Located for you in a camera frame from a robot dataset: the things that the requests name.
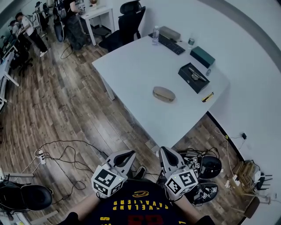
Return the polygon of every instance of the black office chair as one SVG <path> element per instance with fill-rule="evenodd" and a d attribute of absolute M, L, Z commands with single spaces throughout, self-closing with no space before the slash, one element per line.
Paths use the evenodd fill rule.
<path fill-rule="evenodd" d="M 138 30 L 141 20 L 145 13 L 145 7 L 142 7 L 139 0 L 125 3 L 121 6 L 120 12 L 123 14 L 119 17 L 119 30 L 110 36 L 109 31 L 104 28 L 97 28 L 94 34 L 102 37 L 99 46 L 107 49 L 109 52 L 134 41 L 134 35 L 140 39 L 141 35 Z"/>

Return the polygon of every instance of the jersey logo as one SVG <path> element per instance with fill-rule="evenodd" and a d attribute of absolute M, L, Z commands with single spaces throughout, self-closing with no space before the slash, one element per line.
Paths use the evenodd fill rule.
<path fill-rule="evenodd" d="M 133 197 L 135 198 L 140 198 L 140 197 L 145 197 L 145 196 L 148 196 L 149 195 L 149 192 L 147 191 L 136 191 L 133 195 Z"/>

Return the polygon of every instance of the person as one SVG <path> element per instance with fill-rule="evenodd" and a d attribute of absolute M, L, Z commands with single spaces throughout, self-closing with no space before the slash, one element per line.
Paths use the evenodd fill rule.
<path fill-rule="evenodd" d="M 73 50 L 78 51 L 84 45 L 91 42 L 90 38 L 87 37 L 81 29 L 81 25 L 85 27 L 85 21 L 81 20 L 76 16 L 78 13 L 78 8 L 75 5 L 75 0 L 64 0 L 64 7 L 66 11 L 66 17 L 63 18 L 63 23 L 65 25 L 65 33 Z"/>
<path fill-rule="evenodd" d="M 109 198 L 93 193 L 74 206 L 59 225 L 214 225 L 184 195 L 171 200 L 173 194 L 168 192 L 168 198 L 164 189 L 144 179 L 145 173 L 146 169 L 140 167 L 136 176 Z"/>
<path fill-rule="evenodd" d="M 21 22 L 24 26 L 24 29 L 20 30 L 18 34 L 22 34 L 24 32 L 30 37 L 30 39 L 36 44 L 36 46 L 40 49 L 40 57 L 43 57 L 47 52 L 48 49 L 40 36 L 38 35 L 36 29 L 33 27 L 31 21 L 24 16 L 21 12 L 16 15 L 16 20 Z"/>
<path fill-rule="evenodd" d="M 20 28 L 20 23 L 16 20 L 13 20 L 10 22 L 10 26 L 12 27 L 12 34 L 17 37 L 20 44 L 25 48 L 29 49 L 31 46 L 31 42 L 21 33 L 18 34 L 19 30 L 23 29 L 23 27 Z"/>

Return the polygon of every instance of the power strip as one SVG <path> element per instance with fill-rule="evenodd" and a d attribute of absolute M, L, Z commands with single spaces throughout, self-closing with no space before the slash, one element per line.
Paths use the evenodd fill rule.
<path fill-rule="evenodd" d="M 40 159 L 42 165 L 46 164 L 46 161 L 43 157 L 43 151 L 41 149 L 39 150 L 39 159 Z"/>

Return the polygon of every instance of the yellow marker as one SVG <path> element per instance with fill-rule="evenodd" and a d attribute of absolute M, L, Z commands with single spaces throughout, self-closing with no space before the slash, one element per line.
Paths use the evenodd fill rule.
<path fill-rule="evenodd" d="M 202 102 L 208 101 L 213 95 L 214 95 L 214 92 L 212 92 L 211 94 L 209 94 L 206 98 L 202 98 Z"/>

